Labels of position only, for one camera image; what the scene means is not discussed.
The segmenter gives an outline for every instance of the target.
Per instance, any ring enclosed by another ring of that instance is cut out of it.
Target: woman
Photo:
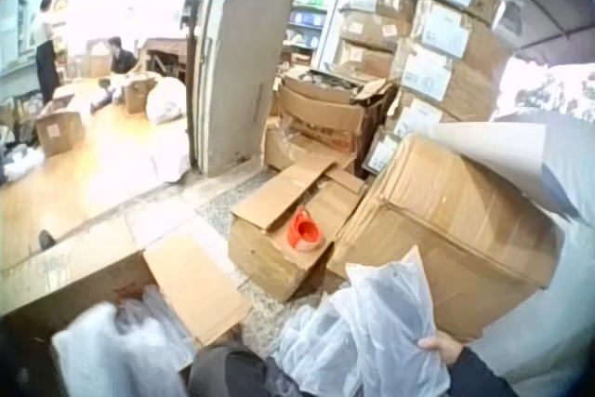
[[[41,93],[44,96],[44,104],[48,104],[52,100],[54,90],[60,85],[58,72],[56,72],[56,53],[52,43],[54,32],[47,14],[51,5],[52,0],[41,0],[40,14],[33,21],[32,29],[33,41],[37,46],[37,53],[35,54],[37,78],[39,79]]]

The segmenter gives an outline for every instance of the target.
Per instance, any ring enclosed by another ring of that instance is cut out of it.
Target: red tape dispenser
[[[312,220],[306,208],[300,206],[289,222],[287,242],[297,251],[309,252],[318,248],[323,239],[323,232]]]

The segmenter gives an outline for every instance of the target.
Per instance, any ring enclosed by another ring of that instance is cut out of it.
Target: tiled floor
[[[115,211],[125,216],[138,246],[145,247],[173,230],[191,232],[221,271],[252,300],[253,311],[244,323],[244,342],[260,355],[268,353],[284,322],[299,307],[316,306],[320,300],[319,295],[311,295],[287,304],[279,303],[252,283],[227,257],[231,209],[274,175],[274,171],[255,159],[217,178],[186,178],[182,185],[164,187]]]

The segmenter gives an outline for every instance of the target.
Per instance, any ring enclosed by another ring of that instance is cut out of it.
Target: hand
[[[454,364],[463,351],[463,345],[440,330],[436,335],[437,337],[420,339],[417,342],[418,347],[426,351],[438,351],[444,364],[447,366]]]

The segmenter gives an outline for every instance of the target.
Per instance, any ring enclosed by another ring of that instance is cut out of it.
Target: black pants
[[[54,90],[60,85],[58,72],[56,72],[56,53],[51,40],[44,42],[37,47],[35,62],[37,62],[37,79],[41,94],[44,96],[44,104],[48,104],[54,97]]]

